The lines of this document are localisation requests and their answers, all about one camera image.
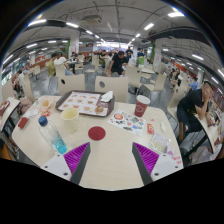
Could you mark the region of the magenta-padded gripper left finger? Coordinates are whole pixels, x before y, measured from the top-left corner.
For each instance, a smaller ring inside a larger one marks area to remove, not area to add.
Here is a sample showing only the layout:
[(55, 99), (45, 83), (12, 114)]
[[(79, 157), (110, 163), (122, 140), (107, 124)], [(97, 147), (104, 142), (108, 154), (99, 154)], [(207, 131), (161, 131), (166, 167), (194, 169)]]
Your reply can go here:
[(90, 154), (90, 143), (82, 144), (66, 154), (55, 154), (42, 169), (72, 183), (79, 184)]

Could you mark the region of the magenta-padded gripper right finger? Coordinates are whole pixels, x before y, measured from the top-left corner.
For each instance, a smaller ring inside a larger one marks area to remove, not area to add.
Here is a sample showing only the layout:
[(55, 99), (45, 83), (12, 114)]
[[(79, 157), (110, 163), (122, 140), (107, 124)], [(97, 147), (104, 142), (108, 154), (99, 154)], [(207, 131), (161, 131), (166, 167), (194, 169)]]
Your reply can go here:
[(144, 185), (148, 185), (183, 168), (183, 165), (177, 163), (169, 154), (158, 154), (138, 143), (133, 143), (132, 153)]

